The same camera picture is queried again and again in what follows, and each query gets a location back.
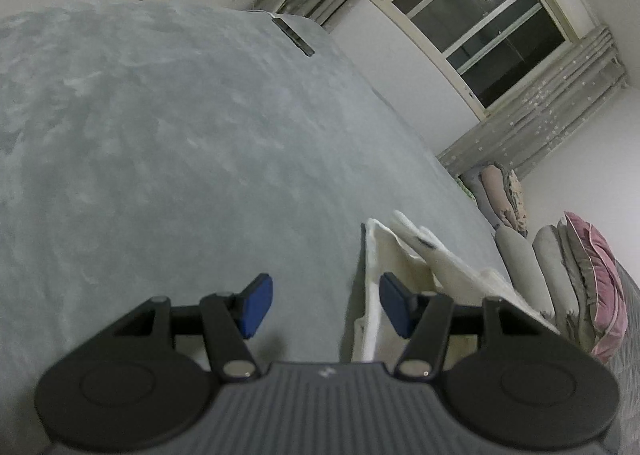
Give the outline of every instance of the pink pillow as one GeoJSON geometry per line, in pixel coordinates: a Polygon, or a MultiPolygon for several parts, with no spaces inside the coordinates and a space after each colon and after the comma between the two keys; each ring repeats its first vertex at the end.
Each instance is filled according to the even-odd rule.
{"type": "Polygon", "coordinates": [[[591,322],[599,340],[591,354],[606,362],[625,335],[625,295],[616,269],[616,259],[603,235],[590,223],[564,212],[569,244],[580,268],[587,292],[591,322]]]}

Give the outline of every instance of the gray pillow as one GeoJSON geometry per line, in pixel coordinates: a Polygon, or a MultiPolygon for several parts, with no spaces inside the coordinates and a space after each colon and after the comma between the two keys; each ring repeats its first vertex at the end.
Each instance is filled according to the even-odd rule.
{"type": "Polygon", "coordinates": [[[591,352],[596,342],[596,333],[593,324],[591,324],[591,315],[587,307],[587,291],[584,287],[580,267],[578,267],[578,263],[575,261],[574,253],[569,244],[566,224],[562,222],[562,220],[558,222],[558,237],[560,238],[560,247],[562,248],[562,257],[564,258],[566,273],[569,275],[569,280],[571,281],[575,297],[578,301],[578,331],[575,342],[580,345],[583,350],[591,352]]]}
{"type": "Polygon", "coordinates": [[[507,226],[500,226],[495,231],[495,244],[509,272],[513,288],[546,320],[554,323],[554,304],[531,244],[519,232],[507,226]]]}
{"type": "Polygon", "coordinates": [[[500,218],[495,214],[494,209],[491,207],[489,198],[486,195],[482,181],[480,180],[480,172],[484,169],[483,166],[474,166],[473,168],[465,171],[460,175],[460,180],[464,185],[474,194],[476,202],[478,203],[478,209],[484,215],[492,228],[497,228],[501,224],[500,218]]]}
{"type": "Polygon", "coordinates": [[[564,266],[560,237],[555,226],[545,226],[538,231],[533,240],[533,250],[556,310],[556,326],[562,336],[575,342],[580,306],[564,266]]]}

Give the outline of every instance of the gray mattress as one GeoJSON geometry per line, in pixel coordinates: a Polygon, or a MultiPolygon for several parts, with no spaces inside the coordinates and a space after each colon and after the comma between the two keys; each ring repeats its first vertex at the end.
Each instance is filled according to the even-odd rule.
{"type": "Polygon", "coordinates": [[[318,25],[287,20],[313,57],[265,13],[144,3],[0,21],[3,455],[46,443],[42,372],[152,295],[192,304],[266,271],[258,361],[349,358],[369,217],[401,210],[507,276],[425,143],[318,25]]]}
{"type": "Polygon", "coordinates": [[[640,454],[640,289],[625,268],[618,264],[625,291],[628,327],[622,345],[607,366],[620,386],[620,455],[640,454]]]}

